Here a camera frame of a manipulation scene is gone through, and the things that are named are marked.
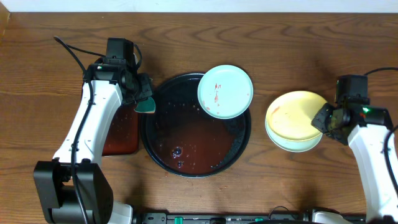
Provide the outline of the green yellow sponge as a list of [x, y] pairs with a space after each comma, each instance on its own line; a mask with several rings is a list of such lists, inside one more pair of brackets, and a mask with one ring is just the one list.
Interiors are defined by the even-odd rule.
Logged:
[[146, 100], [138, 102], [134, 111], [136, 113], [153, 114], [155, 113], [156, 105], [154, 99], [150, 96]]

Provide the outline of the yellow plate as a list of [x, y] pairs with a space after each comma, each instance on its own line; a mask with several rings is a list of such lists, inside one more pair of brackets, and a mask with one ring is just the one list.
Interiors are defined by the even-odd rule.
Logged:
[[311, 122], [325, 103], [326, 99], [316, 93], [291, 91], [270, 104], [266, 122], [271, 131], [281, 138], [308, 141], [321, 135]]

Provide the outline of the light blue plate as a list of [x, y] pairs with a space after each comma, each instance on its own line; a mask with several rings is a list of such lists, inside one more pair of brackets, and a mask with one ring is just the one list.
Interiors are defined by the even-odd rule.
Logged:
[[317, 137], [304, 141], [293, 141], [284, 139], [275, 132], [273, 132], [268, 125], [267, 121], [264, 121], [266, 132], [270, 138], [270, 140], [278, 147], [285, 151], [289, 152], [305, 152], [313, 149], [322, 139], [322, 135], [318, 135]]

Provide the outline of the pale green plate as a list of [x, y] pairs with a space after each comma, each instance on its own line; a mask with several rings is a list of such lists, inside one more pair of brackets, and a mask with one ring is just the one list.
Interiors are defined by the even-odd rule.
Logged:
[[254, 87], [249, 75], [234, 65], [219, 65], [202, 76], [197, 89], [200, 106], [217, 119], [243, 114], [252, 102]]

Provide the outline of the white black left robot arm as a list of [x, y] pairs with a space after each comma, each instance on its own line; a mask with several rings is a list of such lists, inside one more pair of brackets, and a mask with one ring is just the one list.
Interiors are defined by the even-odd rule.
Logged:
[[114, 201], [101, 170], [104, 144], [121, 106], [154, 113], [152, 80], [139, 73], [142, 54], [127, 39], [109, 38], [106, 54], [85, 67], [76, 47], [54, 38], [83, 72], [81, 102], [71, 128], [50, 161], [39, 161], [33, 177], [47, 223], [132, 224], [133, 207]]

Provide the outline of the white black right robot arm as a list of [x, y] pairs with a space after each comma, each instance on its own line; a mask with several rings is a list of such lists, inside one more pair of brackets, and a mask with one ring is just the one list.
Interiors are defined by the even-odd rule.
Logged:
[[325, 103], [311, 125], [352, 150], [365, 194], [367, 223], [397, 223], [397, 128], [387, 109], [371, 106], [368, 77], [339, 77], [334, 104]]

